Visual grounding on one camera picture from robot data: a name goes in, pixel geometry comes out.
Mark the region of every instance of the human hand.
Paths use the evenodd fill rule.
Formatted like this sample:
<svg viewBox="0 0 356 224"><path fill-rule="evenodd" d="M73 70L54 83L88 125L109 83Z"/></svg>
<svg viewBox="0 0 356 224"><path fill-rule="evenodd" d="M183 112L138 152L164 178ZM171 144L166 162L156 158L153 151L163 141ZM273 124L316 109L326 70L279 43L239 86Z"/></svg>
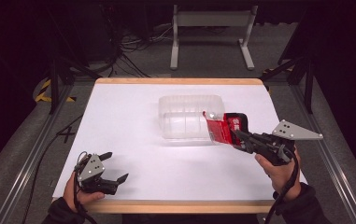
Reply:
<svg viewBox="0 0 356 224"><path fill-rule="evenodd" d="M77 212L74 200L74 184L75 184L75 172L72 173L70 179L67 181L66 186L64 187L64 200L66 201L67 205L73 212ZM87 203L91 203L97 201L99 199L105 198L105 194L102 192L95 192L95 193L86 193L80 190L77 194L78 201L85 205Z"/></svg>
<svg viewBox="0 0 356 224"><path fill-rule="evenodd" d="M285 202L294 200L300 194L301 185L300 185L300 156L297 152L297 149L294 151L294 154L297 157L299 162L299 172L296 177L296 181L294 182L293 187L289 189L283 198ZM260 154L256 154L256 161L263 167L266 174L268 174L271 178L272 186L274 190L280 194L285 184L291 178L293 169L294 169L294 160L291 160L286 165L274 166L270 161L268 161L264 156Z"/></svg>

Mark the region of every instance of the chair leg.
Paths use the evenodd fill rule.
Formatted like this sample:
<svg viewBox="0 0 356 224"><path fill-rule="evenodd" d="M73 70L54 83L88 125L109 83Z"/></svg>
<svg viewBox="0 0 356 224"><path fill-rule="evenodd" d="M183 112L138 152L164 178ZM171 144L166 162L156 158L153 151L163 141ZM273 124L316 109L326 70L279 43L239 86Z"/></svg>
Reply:
<svg viewBox="0 0 356 224"><path fill-rule="evenodd" d="M172 45L171 69L178 69L178 6L174 5L174 43Z"/></svg>
<svg viewBox="0 0 356 224"><path fill-rule="evenodd" d="M254 69L254 63L253 60L250 57L250 53L248 50L248 42L249 42L249 37L251 33L251 29L253 27L254 19L256 18L256 13L257 13L257 6L252 7L250 11L250 17L248 19L248 24L247 24L247 30L245 34L245 39L239 39L239 47L241 48L242 54L245 59L245 63L247 65L248 70L253 70Z"/></svg>

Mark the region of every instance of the metal rail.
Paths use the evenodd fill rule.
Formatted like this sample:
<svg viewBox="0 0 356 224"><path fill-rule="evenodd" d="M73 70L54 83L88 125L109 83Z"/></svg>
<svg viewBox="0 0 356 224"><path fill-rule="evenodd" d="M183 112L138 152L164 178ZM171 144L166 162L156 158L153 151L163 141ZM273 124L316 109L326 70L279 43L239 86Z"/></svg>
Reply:
<svg viewBox="0 0 356 224"><path fill-rule="evenodd" d="M300 105L301 112L305 115L306 120L308 121L310 128L314 132L320 133L320 126L312 115L309 115L306 112L306 106L304 105L304 95L300 90L299 86L291 86L292 93L295 100ZM352 191L352 188L349 185L349 182L344 175L343 170L338 164L335 156L330 152L325 141L317 141L319 145L319 152L323 161L326 165L326 168L329 171L329 174L335 183L335 188L337 189L343 204L346 206L346 209L349 213L349 216L352 220L352 223L356 223L356 197Z"/></svg>
<svg viewBox="0 0 356 224"><path fill-rule="evenodd" d="M72 88L73 86L63 86L60 99L66 99L68 93L71 91ZM52 128L53 123L58 117L58 114L60 113L63 104L64 104L64 100L60 100L60 103L55 108L54 113L52 115L49 115L49 117L47 118L38 138L36 139L36 142L31 152L29 153L28 158L26 159L25 164L23 165L20 172L18 173L18 176L8 196L6 197L5 202L0 208L0 223L7 223L12 212L14 211L14 208L17 205L18 200L20 199L23 193L23 190L25 189L25 186L32 172L34 171L37 163L39 162L41 154L45 150L45 145L46 145L45 141L49 136L50 129Z"/></svg>

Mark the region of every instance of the metal bracket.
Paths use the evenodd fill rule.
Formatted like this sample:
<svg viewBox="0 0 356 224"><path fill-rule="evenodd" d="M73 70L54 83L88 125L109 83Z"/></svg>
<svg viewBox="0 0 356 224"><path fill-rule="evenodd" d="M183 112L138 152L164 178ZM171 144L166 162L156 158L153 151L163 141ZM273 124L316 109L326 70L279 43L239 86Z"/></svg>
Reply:
<svg viewBox="0 0 356 224"><path fill-rule="evenodd" d="M290 140L320 140L321 133L314 133L283 119L273 131L273 135Z"/></svg>

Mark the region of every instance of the white stand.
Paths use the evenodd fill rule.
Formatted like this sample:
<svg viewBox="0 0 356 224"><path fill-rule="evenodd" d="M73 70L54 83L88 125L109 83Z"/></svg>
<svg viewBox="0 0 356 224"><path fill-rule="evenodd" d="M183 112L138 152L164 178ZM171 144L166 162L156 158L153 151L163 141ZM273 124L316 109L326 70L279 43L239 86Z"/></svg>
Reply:
<svg viewBox="0 0 356 224"><path fill-rule="evenodd" d="M254 69L248 50L250 32L256 18L257 6L251 11L178 11L174 5L174 42L172 45L171 69L178 69L178 27L179 26L245 26L245 38L238 40L245 63L249 70Z"/></svg>

